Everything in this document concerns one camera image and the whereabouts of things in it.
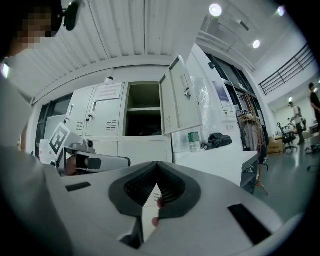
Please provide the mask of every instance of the finger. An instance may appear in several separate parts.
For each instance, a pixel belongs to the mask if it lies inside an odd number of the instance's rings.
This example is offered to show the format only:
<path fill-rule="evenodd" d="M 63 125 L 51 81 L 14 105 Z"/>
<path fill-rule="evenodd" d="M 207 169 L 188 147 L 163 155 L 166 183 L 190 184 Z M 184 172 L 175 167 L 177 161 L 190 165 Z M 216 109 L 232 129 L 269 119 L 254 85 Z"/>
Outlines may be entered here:
<path fill-rule="evenodd" d="M 151 222 L 152 222 L 152 225 L 153 225 L 154 227 L 158 227 L 158 225 L 159 225 L 159 218 L 158 218 L 158 217 L 154 217 Z"/>
<path fill-rule="evenodd" d="M 158 207 L 161 209 L 163 207 L 165 207 L 165 203 L 162 197 L 159 197 L 158 200 L 156 201 L 156 204 L 158 205 Z"/>

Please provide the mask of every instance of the cardboard box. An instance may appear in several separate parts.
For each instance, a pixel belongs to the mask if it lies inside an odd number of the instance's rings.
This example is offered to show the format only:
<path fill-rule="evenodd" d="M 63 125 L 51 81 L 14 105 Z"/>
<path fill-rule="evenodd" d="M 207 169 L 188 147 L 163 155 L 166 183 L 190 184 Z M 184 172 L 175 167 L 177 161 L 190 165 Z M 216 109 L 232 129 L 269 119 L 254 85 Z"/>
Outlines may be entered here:
<path fill-rule="evenodd" d="M 282 139 L 275 140 L 269 137 L 269 145 L 267 147 L 268 154 L 281 154 L 284 152 L 284 143 Z"/>

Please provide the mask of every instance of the black slot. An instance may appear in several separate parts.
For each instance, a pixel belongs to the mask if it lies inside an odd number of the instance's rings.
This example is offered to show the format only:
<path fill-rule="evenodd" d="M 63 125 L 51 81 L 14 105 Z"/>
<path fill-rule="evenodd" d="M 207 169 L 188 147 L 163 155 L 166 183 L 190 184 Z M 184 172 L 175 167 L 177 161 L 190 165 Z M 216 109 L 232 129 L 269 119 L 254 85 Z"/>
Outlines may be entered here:
<path fill-rule="evenodd" d="M 228 209 L 254 245 L 271 236 L 271 233 L 242 204 L 229 206 Z"/>
<path fill-rule="evenodd" d="M 89 182 L 82 182 L 79 184 L 65 186 L 65 188 L 68 192 L 72 192 L 72 191 L 76 191 L 76 190 L 82 190 L 82 189 L 90 187 L 90 186 L 91 186 L 91 184 Z"/>

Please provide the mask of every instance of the railing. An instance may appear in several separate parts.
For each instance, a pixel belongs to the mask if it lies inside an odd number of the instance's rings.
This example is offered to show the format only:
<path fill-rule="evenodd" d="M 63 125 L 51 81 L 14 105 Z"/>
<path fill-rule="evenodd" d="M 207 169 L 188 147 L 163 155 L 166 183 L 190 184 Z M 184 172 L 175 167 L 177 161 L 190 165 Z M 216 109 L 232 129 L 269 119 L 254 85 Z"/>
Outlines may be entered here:
<path fill-rule="evenodd" d="M 294 78 L 300 72 L 306 69 L 306 67 L 315 60 L 315 57 L 309 47 L 306 44 L 293 58 L 291 58 L 286 64 L 279 68 L 276 72 L 270 75 L 266 80 L 259 83 L 264 95 L 267 95 L 279 88 L 290 79 Z"/>

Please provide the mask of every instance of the gray floor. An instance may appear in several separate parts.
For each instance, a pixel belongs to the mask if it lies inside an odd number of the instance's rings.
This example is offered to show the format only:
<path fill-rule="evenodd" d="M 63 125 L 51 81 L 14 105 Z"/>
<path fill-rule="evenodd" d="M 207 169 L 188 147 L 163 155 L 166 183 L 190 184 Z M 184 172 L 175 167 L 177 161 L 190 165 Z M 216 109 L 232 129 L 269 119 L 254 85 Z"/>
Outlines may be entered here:
<path fill-rule="evenodd" d="M 305 212 L 308 206 L 317 173 L 307 171 L 307 167 L 320 164 L 320 153 L 307 155 L 305 148 L 319 141 L 319 136 L 307 139 L 292 154 L 268 155 L 266 163 L 269 171 L 266 166 L 262 167 L 261 183 L 269 195 L 261 187 L 256 187 L 254 196 L 272 207 L 284 222 Z"/>

